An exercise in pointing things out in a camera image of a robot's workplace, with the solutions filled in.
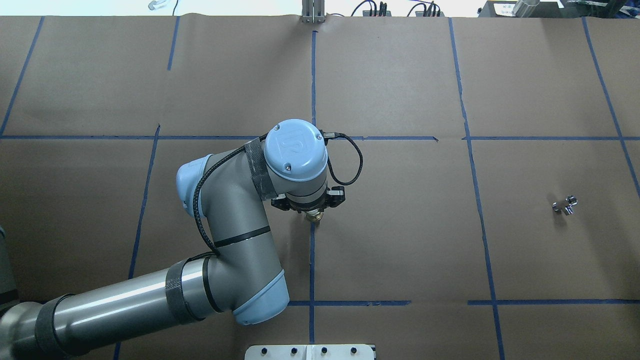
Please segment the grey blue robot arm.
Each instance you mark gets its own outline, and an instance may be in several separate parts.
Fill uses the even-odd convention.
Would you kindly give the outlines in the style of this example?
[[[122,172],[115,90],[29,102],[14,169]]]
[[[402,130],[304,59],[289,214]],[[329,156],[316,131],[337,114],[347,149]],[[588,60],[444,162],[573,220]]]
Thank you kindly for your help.
[[[327,144],[324,131],[293,118],[183,164],[178,196],[206,249],[116,284],[11,307],[1,317],[1,358],[70,360],[220,313],[242,326],[279,316],[290,292],[265,203],[322,210]]]

